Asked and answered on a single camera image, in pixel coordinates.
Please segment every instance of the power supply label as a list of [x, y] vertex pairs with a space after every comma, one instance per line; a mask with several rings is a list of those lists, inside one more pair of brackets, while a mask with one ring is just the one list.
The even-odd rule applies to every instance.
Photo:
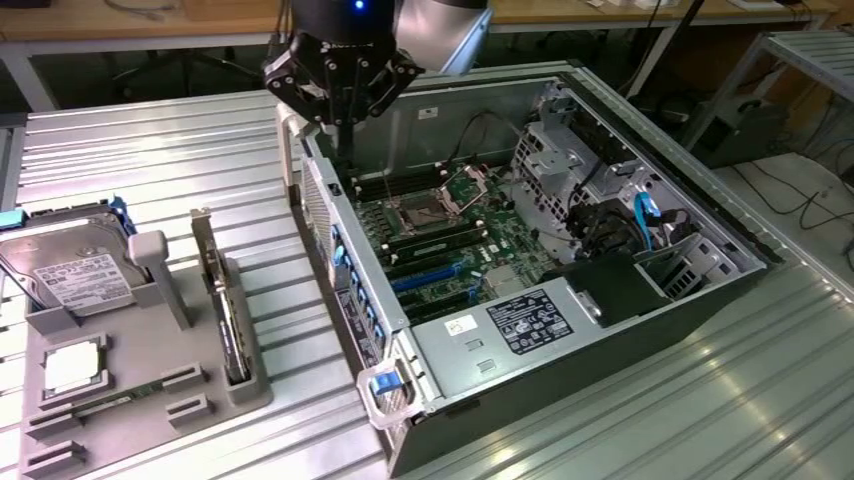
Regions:
[[33, 273], [70, 310], [130, 295], [130, 286], [108, 253], [36, 268]]
[[485, 309], [509, 350], [523, 355], [572, 333], [544, 290], [524, 295]]

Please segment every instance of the blue cable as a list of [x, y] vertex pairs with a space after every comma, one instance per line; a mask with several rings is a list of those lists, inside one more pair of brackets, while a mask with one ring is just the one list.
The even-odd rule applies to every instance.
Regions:
[[649, 234], [649, 228], [645, 226], [645, 215], [660, 217], [661, 212], [652, 202], [652, 197], [647, 192], [640, 192], [635, 195], [635, 220], [643, 232], [643, 242], [645, 249], [652, 250], [652, 235]]

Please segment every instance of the floor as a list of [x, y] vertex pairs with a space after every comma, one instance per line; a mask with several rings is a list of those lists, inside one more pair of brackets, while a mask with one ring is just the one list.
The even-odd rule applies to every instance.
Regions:
[[[545, 45], [537, 46], [544, 34], [523, 34], [515, 49], [508, 48], [511, 35], [491, 35], [477, 58], [479, 66], [507, 65], [549, 60], [580, 59], [593, 66], [596, 74], [608, 82], [619, 82], [631, 74], [632, 65], [627, 61], [629, 36], [625, 31], [611, 31], [607, 43], [595, 63], [592, 52], [599, 46], [597, 33], [560, 33], [549, 37]], [[224, 49], [210, 49], [221, 56]], [[265, 47], [237, 47], [236, 62], [247, 68], [260, 68]], [[118, 52], [113, 54], [117, 70], [136, 68], [146, 60], [145, 52]], [[101, 54], [44, 55], [34, 57], [36, 68], [53, 91], [62, 108], [82, 108], [114, 103], [162, 100], [184, 96], [181, 74], [177, 64], [169, 65], [157, 74], [148, 74], [130, 82], [124, 97], [114, 92], [108, 62]], [[251, 81], [222, 74], [206, 65], [196, 67], [192, 76], [193, 95], [238, 92], [255, 89]], [[12, 78], [0, 64], [0, 114], [26, 111]]]

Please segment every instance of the barcode label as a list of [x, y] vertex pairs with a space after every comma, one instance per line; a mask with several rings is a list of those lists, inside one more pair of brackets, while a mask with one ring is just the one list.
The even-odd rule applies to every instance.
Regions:
[[72, 311], [130, 295], [130, 286], [106, 253], [37, 268], [33, 273]]

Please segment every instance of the rack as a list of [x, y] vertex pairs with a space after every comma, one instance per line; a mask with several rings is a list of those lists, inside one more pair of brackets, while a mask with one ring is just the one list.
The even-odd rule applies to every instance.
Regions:
[[[854, 35], [842, 30], [763, 33], [750, 45], [706, 108], [691, 120], [682, 138], [686, 149], [694, 148], [715, 114], [734, 96], [763, 53], [795, 67], [839, 96], [854, 102]], [[760, 84], [754, 93], [763, 94], [764, 90], [764, 85]]]

